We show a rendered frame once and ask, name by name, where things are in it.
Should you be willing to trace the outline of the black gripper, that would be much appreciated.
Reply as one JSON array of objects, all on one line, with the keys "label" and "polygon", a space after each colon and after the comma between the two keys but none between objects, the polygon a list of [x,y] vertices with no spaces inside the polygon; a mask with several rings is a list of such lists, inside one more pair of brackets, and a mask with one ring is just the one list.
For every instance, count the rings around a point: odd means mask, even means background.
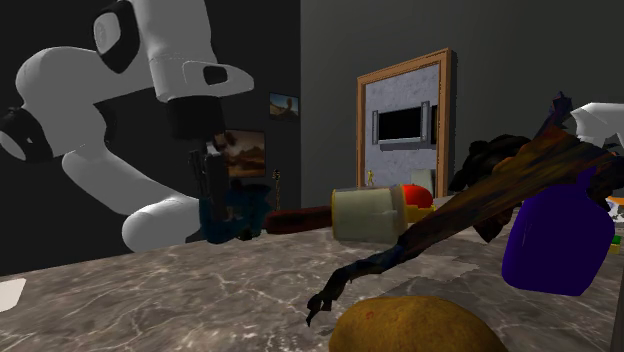
[{"label": "black gripper", "polygon": [[[171,136],[175,139],[208,141],[225,132],[221,99],[218,97],[196,95],[173,98],[165,107]],[[224,156],[219,152],[206,155],[206,176],[201,150],[189,152],[189,165],[201,198],[207,197],[208,183],[213,218],[225,221],[228,217],[226,195],[229,176]]]}]

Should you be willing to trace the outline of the deep blue bottle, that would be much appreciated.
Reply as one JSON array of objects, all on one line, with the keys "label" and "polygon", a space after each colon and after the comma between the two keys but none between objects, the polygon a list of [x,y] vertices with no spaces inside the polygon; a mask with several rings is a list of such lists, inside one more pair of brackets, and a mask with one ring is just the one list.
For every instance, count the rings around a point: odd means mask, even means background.
[{"label": "deep blue bottle", "polygon": [[526,199],[510,232],[501,275],[515,288],[580,296],[591,285],[615,234],[608,211],[587,195],[590,168],[573,184]]}]

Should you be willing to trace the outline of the dark red cylinder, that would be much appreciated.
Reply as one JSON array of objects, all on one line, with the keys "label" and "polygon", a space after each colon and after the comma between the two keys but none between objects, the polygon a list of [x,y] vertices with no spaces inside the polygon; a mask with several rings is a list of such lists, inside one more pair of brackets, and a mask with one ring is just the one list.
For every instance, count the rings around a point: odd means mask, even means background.
[{"label": "dark red cylinder", "polygon": [[263,228],[269,234],[292,234],[331,226],[331,207],[319,206],[271,212]]}]

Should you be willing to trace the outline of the dark brown winged figure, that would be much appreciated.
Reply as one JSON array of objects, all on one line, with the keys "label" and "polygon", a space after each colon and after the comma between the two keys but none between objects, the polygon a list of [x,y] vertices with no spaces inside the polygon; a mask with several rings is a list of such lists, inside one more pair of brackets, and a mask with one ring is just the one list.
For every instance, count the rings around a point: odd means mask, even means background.
[{"label": "dark brown winged figure", "polygon": [[393,247],[334,271],[323,290],[308,301],[306,322],[310,323],[320,311],[329,311],[347,282],[381,274],[411,260],[432,245],[492,220],[551,186],[573,184],[587,169],[596,169],[587,189],[588,197],[609,211],[607,198],[616,188],[624,187],[624,179],[616,180],[606,174],[624,166],[624,157],[613,156],[603,147],[583,142],[555,126],[555,120],[564,113],[563,109],[555,109],[536,137],[523,145],[516,156],[499,163],[491,176],[410,226]]}]

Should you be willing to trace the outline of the dark blue lumpy object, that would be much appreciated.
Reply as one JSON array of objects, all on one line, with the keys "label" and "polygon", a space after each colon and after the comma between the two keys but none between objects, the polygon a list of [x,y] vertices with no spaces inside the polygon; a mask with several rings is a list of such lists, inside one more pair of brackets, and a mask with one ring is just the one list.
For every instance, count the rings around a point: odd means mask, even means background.
[{"label": "dark blue lumpy object", "polygon": [[232,180],[225,196],[228,217],[222,221],[213,218],[210,199],[200,198],[199,220],[204,239],[212,244],[222,244],[232,239],[248,241],[258,237],[271,211],[266,200],[270,191],[271,188],[264,184],[243,184],[239,179]]}]

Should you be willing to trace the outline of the large landscape wall picture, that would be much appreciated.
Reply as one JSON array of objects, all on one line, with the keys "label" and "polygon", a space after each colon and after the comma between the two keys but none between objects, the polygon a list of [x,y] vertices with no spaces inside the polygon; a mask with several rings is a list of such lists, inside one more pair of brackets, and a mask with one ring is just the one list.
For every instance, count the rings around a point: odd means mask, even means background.
[{"label": "large landscape wall picture", "polygon": [[265,133],[255,130],[227,130],[225,162],[230,177],[264,177],[266,173]]}]

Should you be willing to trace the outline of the red and yellow toy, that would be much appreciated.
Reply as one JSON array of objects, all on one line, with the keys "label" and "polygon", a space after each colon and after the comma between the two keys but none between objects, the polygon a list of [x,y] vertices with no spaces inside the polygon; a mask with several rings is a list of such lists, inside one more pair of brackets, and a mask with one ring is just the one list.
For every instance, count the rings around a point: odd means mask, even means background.
[{"label": "red and yellow toy", "polygon": [[407,224],[416,223],[436,210],[431,192],[419,185],[403,184],[401,191],[401,210]]}]

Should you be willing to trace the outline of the brown potato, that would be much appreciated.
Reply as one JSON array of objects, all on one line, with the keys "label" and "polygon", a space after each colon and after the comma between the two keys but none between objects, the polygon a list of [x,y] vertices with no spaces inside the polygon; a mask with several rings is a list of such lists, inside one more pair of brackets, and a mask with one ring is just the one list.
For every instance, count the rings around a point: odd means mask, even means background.
[{"label": "brown potato", "polygon": [[436,296],[377,297],[337,320],[329,352],[509,352],[471,311]]}]

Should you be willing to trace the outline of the white angular object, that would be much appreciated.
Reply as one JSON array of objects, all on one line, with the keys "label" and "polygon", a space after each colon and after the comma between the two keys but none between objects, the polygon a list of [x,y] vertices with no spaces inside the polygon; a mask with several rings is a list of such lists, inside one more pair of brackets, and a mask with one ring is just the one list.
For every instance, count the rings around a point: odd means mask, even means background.
[{"label": "white angular object", "polygon": [[571,112],[576,122],[576,136],[583,142],[603,147],[616,135],[624,147],[624,104],[588,103]]}]

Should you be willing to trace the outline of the wooden framed doorway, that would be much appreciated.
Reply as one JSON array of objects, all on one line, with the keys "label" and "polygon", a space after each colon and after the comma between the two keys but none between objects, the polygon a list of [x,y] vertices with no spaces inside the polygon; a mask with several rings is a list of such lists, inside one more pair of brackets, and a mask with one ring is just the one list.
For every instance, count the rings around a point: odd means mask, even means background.
[{"label": "wooden framed doorway", "polygon": [[357,78],[356,94],[356,186],[365,181],[365,93],[366,86],[390,77],[415,71],[432,65],[438,66],[438,119],[436,147],[435,190],[438,198],[448,195],[450,164],[450,109],[452,83],[452,50],[444,48],[389,67],[385,67]]}]

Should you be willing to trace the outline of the small wall picture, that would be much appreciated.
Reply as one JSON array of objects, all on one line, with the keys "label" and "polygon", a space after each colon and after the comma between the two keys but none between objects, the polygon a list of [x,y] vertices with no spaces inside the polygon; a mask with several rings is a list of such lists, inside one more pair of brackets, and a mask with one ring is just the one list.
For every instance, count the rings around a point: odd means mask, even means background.
[{"label": "small wall picture", "polygon": [[270,93],[269,117],[277,121],[298,121],[300,119],[299,98]]}]

